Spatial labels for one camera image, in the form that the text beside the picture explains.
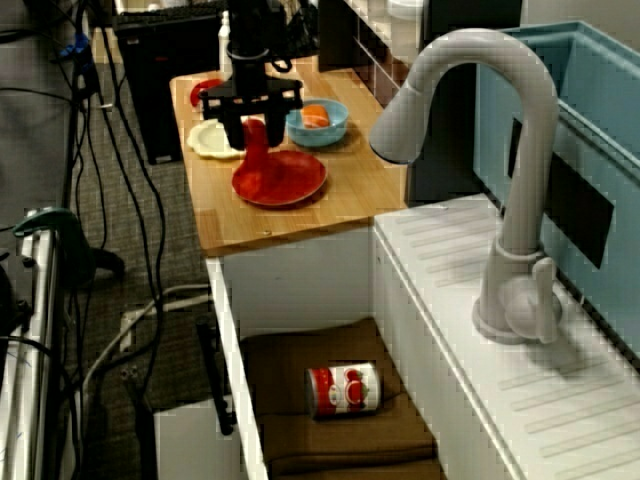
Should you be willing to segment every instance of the can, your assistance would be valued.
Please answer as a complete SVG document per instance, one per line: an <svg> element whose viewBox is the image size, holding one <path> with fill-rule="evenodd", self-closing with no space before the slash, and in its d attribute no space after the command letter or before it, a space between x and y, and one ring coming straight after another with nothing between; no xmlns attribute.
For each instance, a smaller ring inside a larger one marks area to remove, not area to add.
<svg viewBox="0 0 640 480"><path fill-rule="evenodd" d="M380 406L380 378L373 363L306 371L307 407L313 418L374 412Z"/></svg>

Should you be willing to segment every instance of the blue container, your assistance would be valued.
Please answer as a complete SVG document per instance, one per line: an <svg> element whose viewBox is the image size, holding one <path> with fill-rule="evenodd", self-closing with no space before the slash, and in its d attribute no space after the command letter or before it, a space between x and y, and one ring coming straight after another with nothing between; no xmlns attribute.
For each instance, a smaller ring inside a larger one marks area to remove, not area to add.
<svg viewBox="0 0 640 480"><path fill-rule="evenodd" d="M554 153L562 168L611 206L600 262L546 215L544 248L640 356L640 55L583 22L505 32L536 52L554 79L560 104ZM522 110L516 91L492 69L479 67L474 170L501 202L509 192L517 120Z"/></svg>
<svg viewBox="0 0 640 480"><path fill-rule="evenodd" d="M328 98L309 98L304 105L322 105L329 115L330 125L325 128L305 128L300 110L289 112L286 119L287 134L303 147L325 147L336 143L347 131L349 110L342 103Z"/></svg>

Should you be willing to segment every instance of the floor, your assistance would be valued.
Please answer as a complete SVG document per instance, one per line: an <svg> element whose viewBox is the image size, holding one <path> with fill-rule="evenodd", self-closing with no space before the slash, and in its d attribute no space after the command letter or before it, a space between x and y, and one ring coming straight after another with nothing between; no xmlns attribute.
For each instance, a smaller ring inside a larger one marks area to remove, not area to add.
<svg viewBox="0 0 640 480"><path fill-rule="evenodd" d="M114 88L108 68L106 65L98 65L98 68L106 102L111 103L114 98ZM117 65L117 70L118 79L120 79L123 74L122 66ZM131 127L142 145L126 81L121 95ZM125 261L126 274L122 281L118 281L106 271L98 272L91 291L86 333L82 345L84 373L118 333L122 313L140 308L151 298L141 230L134 206L118 168L114 149L102 115L97 108L95 96L92 102L91 140L103 182L108 231L106 249L116 253ZM113 121L117 145L144 215L153 264L160 242L158 210L152 193L144 181L134 149L127 138L117 110L113 109L108 116ZM86 139L82 152L84 169L77 184L78 213L89 243L91 246L99 247L103 240L100 190ZM78 162L75 167L76 175L81 170L80 163ZM162 255L161 275L163 287L186 283L207 283L183 164L175 162L150 166L146 160L144 163L160 192L166 214L167 235ZM84 317L88 293L87 289L79 293L81 317ZM148 400L154 410L175 408L210 397L194 323L199 316L207 315L209 308L205 304L165 315L164 333L147 392ZM146 344L153 337L155 325L156 317L149 317L142 321L136 330L136 346ZM61 329L61 335L64 338L66 329L63 327ZM66 337L64 343L68 352L63 353L63 358L66 359L67 370L74 372L77 365L75 329L69 329ZM144 376L148 359L149 354L142 355L126 365L111 369L93 382L94 402L86 430L83 478L92 480L144 478L135 433L134 410L121 374L124 368L127 368L129 373L133 368L137 368L138 375Z"/></svg>

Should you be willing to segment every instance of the wall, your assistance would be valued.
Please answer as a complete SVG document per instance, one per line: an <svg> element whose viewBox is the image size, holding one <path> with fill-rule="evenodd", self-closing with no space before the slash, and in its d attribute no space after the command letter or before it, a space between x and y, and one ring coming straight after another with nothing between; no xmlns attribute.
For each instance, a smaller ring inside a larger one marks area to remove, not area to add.
<svg viewBox="0 0 640 480"><path fill-rule="evenodd" d="M640 51L637 0L523 0L522 24L584 20Z"/></svg>

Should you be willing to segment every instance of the wooden table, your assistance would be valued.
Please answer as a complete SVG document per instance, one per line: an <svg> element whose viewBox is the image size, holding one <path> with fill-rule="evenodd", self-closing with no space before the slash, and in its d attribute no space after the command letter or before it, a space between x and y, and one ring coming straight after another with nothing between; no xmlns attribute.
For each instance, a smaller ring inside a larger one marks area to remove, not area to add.
<svg viewBox="0 0 640 480"><path fill-rule="evenodd" d="M189 102L192 87L218 72L172 80L174 109L180 131L200 245L206 257L312 238L369 224L379 213L406 208L406 168L387 164L369 147L368 134L382 107L352 70L319 73L315 59L295 62L287 74L304 82L304 97L334 98L347 106L350 117L342 141L306 149L285 135L277 149L312 153L329 172L325 186L294 208L264 209L240 199L231 188L231 175L241 160L203 159L186 139L202 115Z"/></svg>

